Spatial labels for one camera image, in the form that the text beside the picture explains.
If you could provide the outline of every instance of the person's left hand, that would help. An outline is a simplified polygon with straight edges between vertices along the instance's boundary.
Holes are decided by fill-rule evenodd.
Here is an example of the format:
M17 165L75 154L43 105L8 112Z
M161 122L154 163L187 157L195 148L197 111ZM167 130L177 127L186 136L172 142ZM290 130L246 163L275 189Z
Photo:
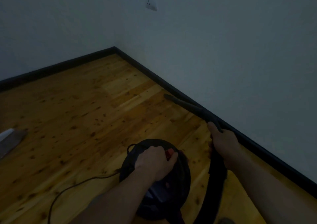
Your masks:
M154 181L163 179L172 169L177 161L178 153L175 152L168 161L162 146L150 146L138 156L134 169L140 170L146 175L152 175Z

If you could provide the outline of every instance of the electrical outlet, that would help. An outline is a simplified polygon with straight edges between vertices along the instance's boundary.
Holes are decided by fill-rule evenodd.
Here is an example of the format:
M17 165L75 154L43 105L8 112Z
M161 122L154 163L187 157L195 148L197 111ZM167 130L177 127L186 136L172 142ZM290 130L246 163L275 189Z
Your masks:
M156 2L154 0L147 0L145 7L149 10L157 11Z

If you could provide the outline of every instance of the hand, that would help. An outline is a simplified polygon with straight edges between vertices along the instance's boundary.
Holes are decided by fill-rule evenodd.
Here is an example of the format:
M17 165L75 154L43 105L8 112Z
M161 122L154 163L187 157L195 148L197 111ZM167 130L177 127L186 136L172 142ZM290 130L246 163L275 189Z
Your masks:
M215 148L224 159L226 168L233 170L236 163L245 157L236 135L230 130L223 130L223 133L220 133L212 122L208 122L207 126L212 138L212 141L209 143L209 152L211 153L212 149Z
M169 161L165 156L163 147L150 146L138 156L134 169L143 172L145 175L151 176L153 182L163 179L173 169L177 161L178 153L175 152Z

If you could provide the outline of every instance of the black baseboard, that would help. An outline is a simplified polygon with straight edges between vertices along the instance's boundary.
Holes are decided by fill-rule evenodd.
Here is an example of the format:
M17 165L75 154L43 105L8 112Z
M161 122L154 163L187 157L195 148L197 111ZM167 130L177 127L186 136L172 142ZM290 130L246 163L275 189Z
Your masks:
M97 52L94 52L92 54L87 54L78 58L74 58L71 60L66 60L64 62L54 64L51 66L47 66L44 68L41 68L39 70L34 70L32 72L18 75L9 79L1 80L0 81L0 92L12 89L14 87L20 86L22 84L25 84L27 82L31 82L49 75L56 74L58 72L61 72L63 70L68 70L71 68L74 68L76 66L88 63L93 60L97 60L100 58L103 58L105 56L115 54L117 48L111 47L105 50L100 50Z
M132 66L134 66L136 69L144 73L146 76L151 78L153 81L155 81L157 84L162 86L165 90L170 92L175 97L187 101L189 103L192 103L194 105L201 106L191 98L189 98L187 95L170 85L168 82L163 80L158 75L154 74L152 71L141 65L139 62L131 58L129 55L124 53L123 51L119 50L117 47L111 47L109 49L101 50L92 54L88 54L79 58L75 58L72 60L67 60L52 66L48 66L39 70L32 71L27 74L19 75L13 78L9 78L6 80L0 81L0 92L9 90L13 87L17 87L19 85L25 84L30 81L34 81L52 74L56 74L58 72L61 72L63 70L67 70L82 64L85 64L87 62L97 60L99 58L106 57L111 54L118 54L121 58L126 60L128 63L130 63ZM297 184L299 187L301 187L303 190L311 194L313 197L317 199L317 184L283 162L281 159L277 158L275 155L270 153L269 151L265 150L263 147L261 147L259 144L252 141L250 138L242 134L240 131L236 130L234 127L229 125L224 120L220 119L216 116L216 118L219 121L219 124L221 128L231 130L233 131L240 144L242 144L245 148L253 152L255 155L260 157L263 161L268 163L270 166L272 166L274 169L279 171L281 174L286 176L288 179L290 179L292 182Z

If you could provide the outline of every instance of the person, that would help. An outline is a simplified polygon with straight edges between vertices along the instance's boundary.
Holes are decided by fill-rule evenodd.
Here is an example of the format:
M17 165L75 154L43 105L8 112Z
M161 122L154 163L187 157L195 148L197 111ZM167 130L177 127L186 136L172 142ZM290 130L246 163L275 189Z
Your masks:
M227 169L237 176L248 196L267 223L316 223L317 215L293 191L279 182L243 152L235 134L220 133L208 123L213 148L223 157ZM177 160L166 160L162 147L150 147L138 156L135 170L70 224L131 223L149 187L164 178Z

